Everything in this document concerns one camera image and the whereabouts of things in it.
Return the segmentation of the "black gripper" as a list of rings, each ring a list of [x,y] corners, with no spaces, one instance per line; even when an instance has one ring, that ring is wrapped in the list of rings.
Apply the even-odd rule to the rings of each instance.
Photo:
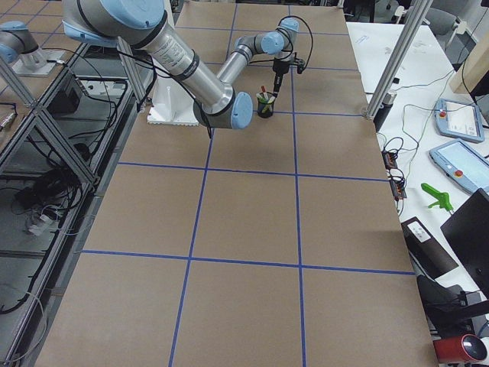
[[[279,60],[274,58],[272,70],[275,72],[273,96],[278,97],[283,82],[283,74],[290,71],[290,60]]]

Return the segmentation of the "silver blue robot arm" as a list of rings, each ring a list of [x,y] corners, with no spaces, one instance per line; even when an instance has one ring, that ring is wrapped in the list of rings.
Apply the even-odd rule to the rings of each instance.
[[[22,21],[1,24],[1,59],[19,76],[48,76],[64,50],[45,50]]]
[[[193,111],[207,128],[246,128],[254,103],[232,84],[253,56],[274,56],[275,90],[292,62],[298,22],[280,20],[274,31],[240,37],[218,73],[213,73],[199,55],[178,35],[168,20],[162,1],[65,1],[65,34],[81,43],[116,47],[122,38],[136,50],[145,50],[194,98]]]

